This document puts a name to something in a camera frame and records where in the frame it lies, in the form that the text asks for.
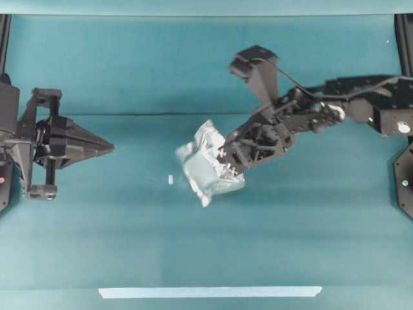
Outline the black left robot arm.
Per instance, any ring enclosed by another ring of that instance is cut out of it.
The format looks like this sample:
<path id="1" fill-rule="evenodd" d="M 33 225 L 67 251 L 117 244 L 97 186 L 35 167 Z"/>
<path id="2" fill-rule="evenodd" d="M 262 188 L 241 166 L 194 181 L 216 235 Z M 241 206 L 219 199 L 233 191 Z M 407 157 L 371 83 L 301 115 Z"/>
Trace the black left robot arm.
<path id="1" fill-rule="evenodd" d="M 59 115 L 60 90 L 34 88 L 22 116 L 19 95 L 8 74 L 1 74 L 1 163 L 15 163 L 26 198 L 53 200 L 57 169 L 109 154 L 114 146 Z"/>

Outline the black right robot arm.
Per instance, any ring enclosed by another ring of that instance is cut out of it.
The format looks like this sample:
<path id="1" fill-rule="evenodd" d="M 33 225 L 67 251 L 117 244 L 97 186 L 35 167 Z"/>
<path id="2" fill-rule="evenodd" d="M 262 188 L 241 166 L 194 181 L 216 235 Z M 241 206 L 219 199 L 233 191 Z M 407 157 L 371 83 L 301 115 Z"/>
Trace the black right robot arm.
<path id="1" fill-rule="evenodd" d="M 271 99 L 231 132 L 217 160 L 234 176 L 277 159 L 303 132 L 323 132 L 346 118 L 382 136 L 412 137 L 412 78 L 361 76 L 328 80 L 313 88 L 294 87 Z"/>

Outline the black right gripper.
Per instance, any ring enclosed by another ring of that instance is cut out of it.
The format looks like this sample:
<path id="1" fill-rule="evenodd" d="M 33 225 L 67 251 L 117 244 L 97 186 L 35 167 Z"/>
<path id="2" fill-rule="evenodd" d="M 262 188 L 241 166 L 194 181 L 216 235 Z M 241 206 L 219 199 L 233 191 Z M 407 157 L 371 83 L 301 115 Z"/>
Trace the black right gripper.
<path id="1" fill-rule="evenodd" d="M 313 131 L 318 124 L 317 104 L 316 99 L 279 99 L 262 105 L 225 138 L 217 159 L 225 160 L 238 176 L 283 156 L 297 134 Z"/>

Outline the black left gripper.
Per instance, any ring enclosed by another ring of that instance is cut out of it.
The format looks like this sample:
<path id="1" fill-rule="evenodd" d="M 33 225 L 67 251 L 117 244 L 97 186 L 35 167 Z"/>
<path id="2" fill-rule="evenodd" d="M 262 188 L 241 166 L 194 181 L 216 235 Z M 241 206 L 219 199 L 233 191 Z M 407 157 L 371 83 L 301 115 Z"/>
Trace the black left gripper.
<path id="1" fill-rule="evenodd" d="M 51 142 L 52 122 L 59 116 L 62 92 L 52 88 L 34 88 L 25 111 L 18 117 L 15 128 L 15 166 L 20 171 L 19 181 L 23 196 L 34 200 L 53 200 L 57 194 L 55 170 L 77 162 L 96 158 L 114 151 L 114 146 L 103 138 L 66 119 L 66 137 L 84 147 L 67 149 L 56 159 L 47 155 Z M 33 164 L 46 169 L 45 184 L 32 183 Z"/>

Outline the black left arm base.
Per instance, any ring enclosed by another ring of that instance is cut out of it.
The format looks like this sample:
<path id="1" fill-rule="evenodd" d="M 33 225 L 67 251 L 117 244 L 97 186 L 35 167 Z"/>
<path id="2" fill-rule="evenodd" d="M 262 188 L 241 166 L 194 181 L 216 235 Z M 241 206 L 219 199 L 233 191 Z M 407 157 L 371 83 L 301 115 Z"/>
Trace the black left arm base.
<path id="1" fill-rule="evenodd" d="M 1 153 L 1 212 L 10 206 L 14 182 L 14 163 L 9 155 Z"/>

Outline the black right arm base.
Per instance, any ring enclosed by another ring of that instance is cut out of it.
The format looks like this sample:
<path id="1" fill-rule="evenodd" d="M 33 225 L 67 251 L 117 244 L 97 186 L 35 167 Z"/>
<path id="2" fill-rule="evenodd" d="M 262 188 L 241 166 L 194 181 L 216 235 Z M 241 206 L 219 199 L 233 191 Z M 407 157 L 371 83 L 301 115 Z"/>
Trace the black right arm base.
<path id="1" fill-rule="evenodd" d="M 412 219 L 412 136 L 408 147 L 393 163 L 398 207 Z"/>

